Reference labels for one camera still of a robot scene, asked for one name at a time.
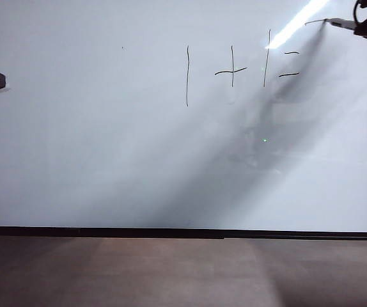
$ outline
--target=whiteboard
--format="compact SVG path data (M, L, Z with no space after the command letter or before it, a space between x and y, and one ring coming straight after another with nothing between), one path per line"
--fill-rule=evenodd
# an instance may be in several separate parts
M0 0L0 226L367 232L367 40L267 58L307 3Z

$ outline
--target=whiteboard frame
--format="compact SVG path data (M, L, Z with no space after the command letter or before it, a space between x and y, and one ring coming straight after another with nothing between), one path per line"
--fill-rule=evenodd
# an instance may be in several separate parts
M215 230L185 228L78 228L0 226L0 235L36 237L112 237L170 239L302 239L367 240L367 232L295 232L276 230Z

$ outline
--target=plus sign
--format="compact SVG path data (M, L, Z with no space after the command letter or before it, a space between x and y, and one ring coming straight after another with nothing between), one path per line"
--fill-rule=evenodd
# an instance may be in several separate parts
M231 50L232 50L232 70L223 70L223 71L221 71L221 72L217 72L215 75L217 75L217 74L222 74L222 73L224 73L224 72L227 72L227 73L229 73L229 74L232 74L232 87L233 87L233 77L234 77L234 75L235 75L235 72L239 72L239 71L241 71L241 70L244 70L244 69L246 69L247 67L245 67L245 68L241 68L241 69L238 69L238 70L235 70L235 60L233 59L233 46L231 46L230 47L231 48Z

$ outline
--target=handwritten math equation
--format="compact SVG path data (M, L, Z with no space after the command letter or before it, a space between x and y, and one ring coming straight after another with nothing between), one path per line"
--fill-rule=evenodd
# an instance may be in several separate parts
M233 56L233 46L231 46L230 49L231 49L231 57L232 57L232 69L231 70L221 70L220 72L216 72L215 75L232 74L231 85L233 87L233 82L234 82L234 79L235 79L235 73L240 72L242 70L245 70L245 69L247 69L247 67L235 70L235 58ZM187 52L187 73L186 73L186 96L185 97L186 97L186 106L188 106L189 67L190 67L190 64L191 64L191 59L189 57L189 46L187 46L186 52ZM263 77L263 87L266 86L266 74L267 74L267 64L269 63L269 54L270 54L270 49L267 48L265 74L264 74L264 77ZM300 53L297 52L297 51L291 51L291 52L285 52L285 54L300 54ZM298 75L298 74L300 74L300 73L299 72L292 72L292 73L289 73L289 74L281 74L281 75L279 75L279 77L284 77L284 76L288 76L288 75Z

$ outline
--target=gray carpet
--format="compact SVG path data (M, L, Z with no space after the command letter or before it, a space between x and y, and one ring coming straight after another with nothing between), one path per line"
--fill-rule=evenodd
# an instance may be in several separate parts
M0 237L0 307L367 307L367 241Z

